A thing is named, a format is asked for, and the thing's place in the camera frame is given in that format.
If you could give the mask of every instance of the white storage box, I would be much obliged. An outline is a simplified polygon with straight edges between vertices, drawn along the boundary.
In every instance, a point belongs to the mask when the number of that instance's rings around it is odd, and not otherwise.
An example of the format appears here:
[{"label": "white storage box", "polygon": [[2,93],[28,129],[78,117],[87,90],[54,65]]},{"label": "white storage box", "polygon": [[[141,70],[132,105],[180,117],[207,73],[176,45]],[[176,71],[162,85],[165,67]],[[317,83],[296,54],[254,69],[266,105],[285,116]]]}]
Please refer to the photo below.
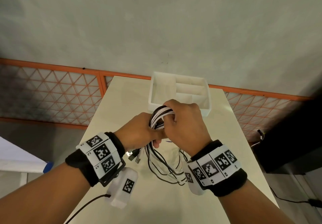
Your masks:
[{"label": "white storage box", "polygon": [[165,101],[199,105],[202,116],[211,111],[210,91],[206,79],[186,75],[154,72],[151,78],[148,110],[154,111]]}]

